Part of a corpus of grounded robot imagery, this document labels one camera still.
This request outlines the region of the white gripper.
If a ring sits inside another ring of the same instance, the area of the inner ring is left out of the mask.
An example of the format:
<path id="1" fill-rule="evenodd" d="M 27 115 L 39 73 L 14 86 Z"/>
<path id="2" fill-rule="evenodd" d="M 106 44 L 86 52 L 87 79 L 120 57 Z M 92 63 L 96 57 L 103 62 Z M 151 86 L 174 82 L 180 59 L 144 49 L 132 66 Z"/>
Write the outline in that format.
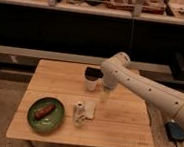
<path id="1" fill-rule="evenodd" d="M 106 89 L 102 91 L 100 100 L 105 103 L 109 99 L 110 91 L 116 88 L 118 81 L 110 76 L 104 76 L 102 83 Z"/>

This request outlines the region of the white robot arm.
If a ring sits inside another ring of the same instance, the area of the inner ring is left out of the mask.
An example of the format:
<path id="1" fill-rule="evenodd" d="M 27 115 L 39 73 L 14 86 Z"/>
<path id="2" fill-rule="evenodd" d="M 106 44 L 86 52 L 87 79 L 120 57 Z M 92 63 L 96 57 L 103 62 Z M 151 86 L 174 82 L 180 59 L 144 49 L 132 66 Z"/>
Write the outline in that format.
<path id="1" fill-rule="evenodd" d="M 112 91 L 120 83 L 173 118 L 184 129 L 184 93 L 131 72 L 128 69 L 130 60 L 126 53 L 118 52 L 103 61 L 100 66 L 103 87 Z"/>

